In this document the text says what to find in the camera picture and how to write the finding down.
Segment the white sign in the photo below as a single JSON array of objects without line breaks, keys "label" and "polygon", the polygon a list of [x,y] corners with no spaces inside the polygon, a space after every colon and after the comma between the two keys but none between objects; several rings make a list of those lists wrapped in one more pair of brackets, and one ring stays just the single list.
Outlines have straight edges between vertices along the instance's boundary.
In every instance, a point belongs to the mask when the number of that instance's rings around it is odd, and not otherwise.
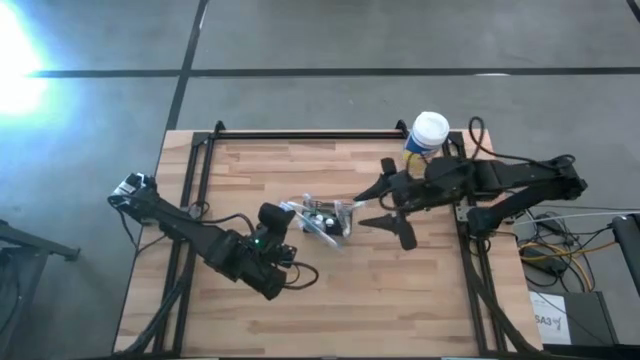
[{"label": "white sign", "polygon": [[558,295],[539,295],[533,291],[529,292],[529,296],[542,343],[571,345],[564,298]]}]

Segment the blue label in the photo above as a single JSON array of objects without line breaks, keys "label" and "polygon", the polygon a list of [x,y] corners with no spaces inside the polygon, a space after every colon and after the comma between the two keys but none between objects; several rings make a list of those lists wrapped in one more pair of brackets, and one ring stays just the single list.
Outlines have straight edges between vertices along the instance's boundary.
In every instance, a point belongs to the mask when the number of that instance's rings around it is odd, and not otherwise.
[{"label": "blue label", "polygon": [[404,144],[405,150],[410,151],[412,153],[416,153],[416,154],[427,154],[437,148],[438,147],[432,148],[426,145],[422,145],[419,142],[417,142],[411,135],[409,135],[409,137],[407,138],[407,142]]}]

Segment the yellow cable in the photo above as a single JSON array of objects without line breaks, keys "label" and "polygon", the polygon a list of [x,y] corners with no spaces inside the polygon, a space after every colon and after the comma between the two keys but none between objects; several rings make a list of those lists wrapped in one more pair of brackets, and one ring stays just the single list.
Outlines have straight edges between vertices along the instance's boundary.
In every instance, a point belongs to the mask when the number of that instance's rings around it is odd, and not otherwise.
[{"label": "yellow cable", "polygon": [[[520,248],[524,249],[526,247],[532,247],[532,246],[548,247],[548,248],[550,248],[551,250],[553,250],[555,252],[554,255],[556,255],[556,256],[559,256],[558,254],[560,254],[560,253],[566,253],[566,251],[562,250],[561,248],[559,248],[557,246],[551,245],[551,244],[529,243],[529,244],[522,245]],[[523,260],[525,260],[525,261],[530,261],[530,260],[528,260],[530,258],[526,258],[526,257],[521,257],[521,258]],[[579,262],[577,262],[575,259],[573,259],[573,258],[570,258],[570,260],[571,260],[571,263],[576,264],[576,266],[578,267],[578,271],[580,271],[580,274],[582,274],[582,278],[584,278],[585,282],[587,283],[587,290],[589,292],[593,291],[593,285],[591,285],[591,279],[589,279],[589,277],[587,276],[587,272],[584,271],[584,268],[582,267],[582,265]]]},{"label": "yellow cable", "polygon": [[[550,255],[534,256],[534,257],[521,257],[521,259],[522,260],[526,260],[526,261],[541,261],[541,260],[548,259],[550,257],[567,256],[567,255],[575,255],[575,254],[586,254],[586,253],[602,250],[602,249],[607,248],[607,247],[609,247],[611,245],[615,245],[615,243],[616,243],[615,241],[612,241],[610,243],[604,244],[602,246],[595,247],[593,249],[588,249],[588,250],[584,249],[584,250],[576,250],[576,251],[571,251],[571,252],[563,251],[562,253],[555,253],[555,254],[550,254]],[[529,247],[529,246],[533,246],[532,243],[524,244],[520,248],[525,248],[525,247]]]}]

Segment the electronic equipment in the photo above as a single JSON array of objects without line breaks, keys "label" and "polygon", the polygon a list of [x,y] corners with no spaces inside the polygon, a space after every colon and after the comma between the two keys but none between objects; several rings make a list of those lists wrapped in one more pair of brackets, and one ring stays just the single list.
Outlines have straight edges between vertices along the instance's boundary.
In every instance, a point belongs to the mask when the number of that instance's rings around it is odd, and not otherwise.
[{"label": "electronic equipment", "polygon": [[258,212],[257,229],[244,236],[214,225],[243,215],[214,221],[194,219],[162,199],[155,179],[143,174],[129,175],[108,200],[138,223],[157,222],[172,240],[189,241],[209,267],[231,281],[241,279],[268,300],[285,286],[286,273],[278,266],[291,267],[296,256],[297,249],[283,243],[294,211],[264,203]]}]

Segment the concrete floor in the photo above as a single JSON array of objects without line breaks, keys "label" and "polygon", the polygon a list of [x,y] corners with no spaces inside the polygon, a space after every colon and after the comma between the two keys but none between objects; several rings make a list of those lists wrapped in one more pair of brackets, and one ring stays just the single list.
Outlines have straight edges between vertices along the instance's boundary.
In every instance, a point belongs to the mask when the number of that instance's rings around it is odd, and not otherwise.
[{"label": "concrete floor", "polygon": [[[198,1],[8,4],[0,20],[15,14],[32,51],[12,40],[0,77],[27,65],[180,69]],[[0,39],[17,31],[9,23],[0,21]],[[193,67],[640,66],[639,36],[622,0],[211,0]],[[0,83],[0,218],[82,247],[77,263],[51,258],[12,358],[110,352],[133,250],[106,197],[129,172],[154,172],[176,83]],[[638,94],[634,75],[201,78],[188,83],[177,128],[389,128],[425,109],[464,127],[478,115],[498,151],[574,154],[590,186],[575,204],[639,208]],[[591,231],[610,219],[567,224]],[[591,260],[620,340],[640,344],[640,299],[620,251]]]}]

